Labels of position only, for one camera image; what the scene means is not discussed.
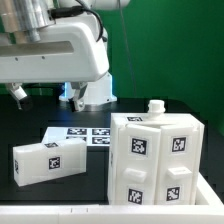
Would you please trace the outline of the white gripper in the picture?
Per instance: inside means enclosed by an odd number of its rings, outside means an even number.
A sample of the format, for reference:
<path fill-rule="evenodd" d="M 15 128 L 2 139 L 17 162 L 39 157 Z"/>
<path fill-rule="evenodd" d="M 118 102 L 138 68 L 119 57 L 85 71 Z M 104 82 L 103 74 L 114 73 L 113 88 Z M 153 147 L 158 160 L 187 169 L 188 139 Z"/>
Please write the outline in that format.
<path fill-rule="evenodd" d="M 61 18 L 39 34 L 38 42 L 26 44 L 12 44 L 0 34 L 0 83 L 6 83 L 20 110 L 30 110 L 32 98 L 20 83 L 72 82 L 72 111 L 82 111 L 87 82 L 109 70 L 97 19 L 90 14 Z"/>

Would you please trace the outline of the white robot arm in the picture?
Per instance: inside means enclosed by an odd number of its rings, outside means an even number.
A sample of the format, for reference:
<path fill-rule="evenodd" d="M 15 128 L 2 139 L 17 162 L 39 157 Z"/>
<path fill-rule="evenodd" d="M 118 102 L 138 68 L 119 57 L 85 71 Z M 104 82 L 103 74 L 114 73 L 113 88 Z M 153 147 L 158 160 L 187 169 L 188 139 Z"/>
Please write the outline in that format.
<path fill-rule="evenodd" d="M 130 0 L 0 0 L 0 84 L 21 110 L 32 106 L 23 84 L 61 83 L 74 111 L 114 102 L 100 10 Z"/>

